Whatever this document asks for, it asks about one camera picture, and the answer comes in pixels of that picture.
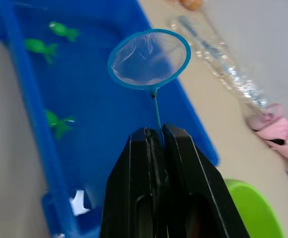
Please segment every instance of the toy fish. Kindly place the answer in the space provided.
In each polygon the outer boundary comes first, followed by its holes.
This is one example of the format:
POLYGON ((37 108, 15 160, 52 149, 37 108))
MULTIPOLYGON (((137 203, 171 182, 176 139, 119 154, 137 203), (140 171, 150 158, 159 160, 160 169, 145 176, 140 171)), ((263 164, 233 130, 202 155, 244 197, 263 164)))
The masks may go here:
POLYGON ((74 42, 75 38, 79 36, 78 29, 69 29, 65 25, 52 21, 49 23, 49 28, 58 36, 67 37, 69 41, 74 42))
POLYGON ((37 54, 43 54, 48 63, 53 62, 51 56, 56 56, 56 49, 58 47, 58 44, 51 44, 47 47, 44 42, 37 39, 26 39, 25 45, 27 50, 37 54))
POLYGON ((74 122, 74 117, 68 117, 60 120, 54 113, 46 110, 46 116, 50 128, 56 131, 55 137, 57 140, 61 139, 63 134, 72 128, 66 122, 74 122))

